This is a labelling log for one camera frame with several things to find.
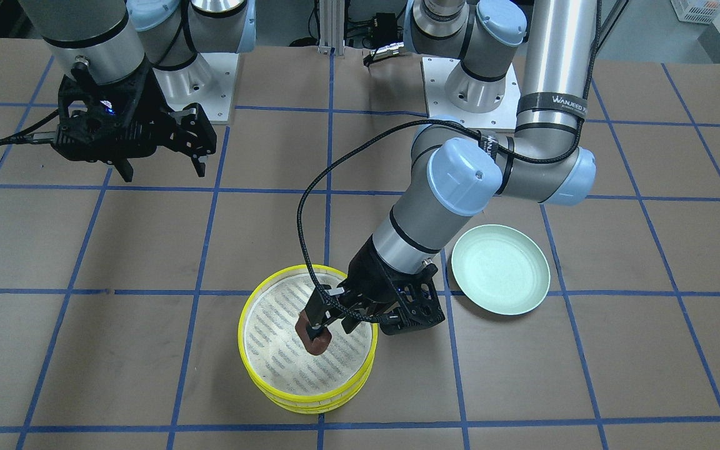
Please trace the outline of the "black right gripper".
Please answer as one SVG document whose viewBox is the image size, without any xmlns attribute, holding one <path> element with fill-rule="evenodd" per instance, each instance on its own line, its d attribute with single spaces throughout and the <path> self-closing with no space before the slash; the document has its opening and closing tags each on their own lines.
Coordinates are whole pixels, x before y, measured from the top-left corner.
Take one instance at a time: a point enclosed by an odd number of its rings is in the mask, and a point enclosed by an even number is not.
<svg viewBox="0 0 720 450">
<path fill-rule="evenodd" d="M 204 108 L 192 102 L 174 111 L 156 81 L 142 88 L 142 157 L 152 156 L 158 146 L 191 158 L 197 177 L 206 176 L 208 156 L 216 152 L 217 137 Z M 131 183 L 134 168 L 128 159 L 114 160 L 114 168 L 125 183 Z"/>
</svg>

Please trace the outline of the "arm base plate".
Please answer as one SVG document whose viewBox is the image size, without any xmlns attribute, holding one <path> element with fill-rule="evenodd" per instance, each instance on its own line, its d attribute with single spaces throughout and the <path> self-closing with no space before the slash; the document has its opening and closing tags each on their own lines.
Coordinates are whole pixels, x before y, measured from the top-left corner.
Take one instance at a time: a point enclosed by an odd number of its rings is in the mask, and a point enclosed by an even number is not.
<svg viewBox="0 0 720 450">
<path fill-rule="evenodd" d="M 240 55 L 198 54 L 197 59 L 177 71 L 154 69 L 166 102 L 175 111 L 188 104 L 202 106 L 211 124 L 228 125 L 234 106 Z"/>
<path fill-rule="evenodd" d="M 423 57 L 422 74 L 429 117 L 451 116 L 477 130 L 515 131 L 521 93 L 513 65 L 503 79 L 483 82 L 466 74 L 457 59 Z"/>
</svg>

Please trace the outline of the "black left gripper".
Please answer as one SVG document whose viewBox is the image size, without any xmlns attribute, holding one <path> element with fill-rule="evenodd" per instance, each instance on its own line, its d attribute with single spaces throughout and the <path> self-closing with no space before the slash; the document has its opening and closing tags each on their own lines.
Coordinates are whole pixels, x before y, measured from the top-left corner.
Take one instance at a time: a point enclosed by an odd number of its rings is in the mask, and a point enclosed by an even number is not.
<svg viewBox="0 0 720 450">
<path fill-rule="evenodd" d="M 422 269 L 422 265 L 417 263 L 418 271 Z M 358 316 L 376 318 L 379 325 L 383 318 L 382 313 L 392 308 L 385 305 L 384 300 L 384 291 L 389 287 L 386 276 L 389 269 L 394 268 L 382 259 L 374 247 L 373 239 L 369 238 L 349 263 L 347 278 L 340 282 L 339 287 L 318 285 L 326 292 L 324 295 L 320 294 L 318 289 L 312 291 L 302 311 L 304 330 L 327 331 L 330 324 L 342 319 L 342 329 L 349 335 L 359 325 L 369 324 L 369 320 L 360 320 Z M 343 313 L 338 306 L 343 306 L 353 313 Z"/>
</svg>

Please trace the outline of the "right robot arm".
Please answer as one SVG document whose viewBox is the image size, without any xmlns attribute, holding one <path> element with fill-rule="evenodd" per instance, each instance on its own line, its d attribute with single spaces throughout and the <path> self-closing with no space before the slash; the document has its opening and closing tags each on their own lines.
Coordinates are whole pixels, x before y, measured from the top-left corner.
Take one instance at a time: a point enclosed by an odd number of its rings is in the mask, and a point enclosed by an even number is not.
<svg viewBox="0 0 720 450">
<path fill-rule="evenodd" d="M 248 53 L 256 43 L 254 1 L 22 1 L 63 70 L 56 128 L 31 126 L 18 144 L 48 144 L 69 161 L 114 166 L 163 146 L 204 177 L 217 151 L 214 121 L 223 82 L 207 54 Z"/>
</svg>

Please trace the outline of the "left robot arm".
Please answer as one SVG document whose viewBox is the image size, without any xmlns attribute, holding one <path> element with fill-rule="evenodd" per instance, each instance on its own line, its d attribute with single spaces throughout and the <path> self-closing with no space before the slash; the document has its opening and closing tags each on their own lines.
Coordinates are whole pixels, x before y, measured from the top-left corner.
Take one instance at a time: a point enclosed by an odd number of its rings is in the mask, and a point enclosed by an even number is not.
<svg viewBox="0 0 720 450">
<path fill-rule="evenodd" d="M 498 139 L 458 119 L 422 119 L 411 146 L 411 182 L 349 263 L 335 287 L 312 281 L 295 329 L 306 344 L 377 324 L 386 335 L 428 329 L 445 319 L 433 259 L 494 196 L 575 205 L 588 196 L 596 166 L 579 145 L 598 50 L 602 3 L 537 1 L 531 18 L 511 1 L 409 1 L 404 44 L 414 53 L 457 59 L 471 87 L 504 86 L 518 46 L 528 42 L 514 134 Z"/>
</svg>

